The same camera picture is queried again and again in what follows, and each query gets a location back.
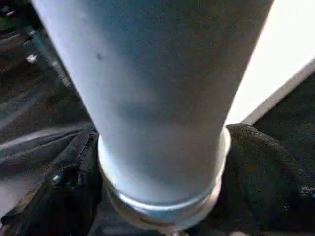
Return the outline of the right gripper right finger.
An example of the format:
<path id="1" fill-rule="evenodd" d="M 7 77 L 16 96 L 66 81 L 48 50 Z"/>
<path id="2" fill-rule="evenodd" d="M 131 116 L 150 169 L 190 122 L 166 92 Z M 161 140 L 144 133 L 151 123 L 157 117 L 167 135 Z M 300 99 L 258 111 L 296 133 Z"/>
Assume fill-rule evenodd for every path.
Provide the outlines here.
<path id="1" fill-rule="evenodd" d="M 253 126 L 229 125 L 228 131 L 232 142 L 221 193 L 197 235 L 314 235 L 313 171 Z"/>

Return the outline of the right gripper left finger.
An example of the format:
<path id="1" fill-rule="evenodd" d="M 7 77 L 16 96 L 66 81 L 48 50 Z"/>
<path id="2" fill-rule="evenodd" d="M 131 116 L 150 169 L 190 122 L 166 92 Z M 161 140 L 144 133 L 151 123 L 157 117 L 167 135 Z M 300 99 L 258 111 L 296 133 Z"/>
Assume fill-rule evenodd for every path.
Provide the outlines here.
<path id="1" fill-rule="evenodd" d="M 98 134 L 80 132 L 1 219 L 2 236 L 86 236 L 102 198 Z"/>

